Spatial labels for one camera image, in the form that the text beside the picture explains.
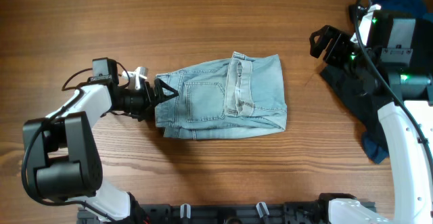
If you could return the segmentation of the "light blue denim shorts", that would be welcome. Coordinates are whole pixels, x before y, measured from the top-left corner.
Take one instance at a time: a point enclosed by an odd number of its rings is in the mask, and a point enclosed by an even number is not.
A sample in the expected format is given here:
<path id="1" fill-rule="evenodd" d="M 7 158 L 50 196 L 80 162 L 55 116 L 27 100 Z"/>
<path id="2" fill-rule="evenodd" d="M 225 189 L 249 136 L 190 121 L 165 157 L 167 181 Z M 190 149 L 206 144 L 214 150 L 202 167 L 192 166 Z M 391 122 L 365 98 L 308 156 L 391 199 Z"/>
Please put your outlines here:
<path id="1" fill-rule="evenodd" d="M 177 139 L 240 139 L 285 131 L 288 107 L 278 55 L 203 62 L 158 79 L 178 96 L 156 106 L 164 136 Z"/>

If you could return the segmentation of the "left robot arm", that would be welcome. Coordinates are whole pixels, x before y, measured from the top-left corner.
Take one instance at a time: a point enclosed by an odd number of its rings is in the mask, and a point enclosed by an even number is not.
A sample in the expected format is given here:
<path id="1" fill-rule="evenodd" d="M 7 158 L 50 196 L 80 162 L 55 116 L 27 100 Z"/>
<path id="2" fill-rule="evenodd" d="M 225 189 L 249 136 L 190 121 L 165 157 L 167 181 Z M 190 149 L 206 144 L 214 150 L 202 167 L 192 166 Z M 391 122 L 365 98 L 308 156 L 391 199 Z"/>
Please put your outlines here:
<path id="1" fill-rule="evenodd" d="M 92 128 L 107 114 L 148 120 L 158 104 L 179 93 L 161 79 L 151 86 L 144 67 L 120 74 L 121 66 L 110 58 L 94 59 L 85 82 L 62 86 L 74 93 L 63 106 L 24 123 L 21 180 L 35 202 L 77 205 L 101 223 L 150 223 L 131 193 L 104 180 Z"/>

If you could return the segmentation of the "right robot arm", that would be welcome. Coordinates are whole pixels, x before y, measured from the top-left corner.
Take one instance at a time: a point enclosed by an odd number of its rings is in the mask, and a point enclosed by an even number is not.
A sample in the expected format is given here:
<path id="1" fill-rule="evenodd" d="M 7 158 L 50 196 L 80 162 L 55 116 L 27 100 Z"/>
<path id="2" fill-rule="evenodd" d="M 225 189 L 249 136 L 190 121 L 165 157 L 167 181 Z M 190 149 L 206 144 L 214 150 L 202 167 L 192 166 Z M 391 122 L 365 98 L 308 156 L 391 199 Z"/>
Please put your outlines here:
<path id="1" fill-rule="evenodd" d="M 390 159 L 394 223 L 432 222 L 432 23 L 408 13 L 354 14 L 355 33 L 310 36 L 322 78 L 366 131 L 372 160 Z"/>

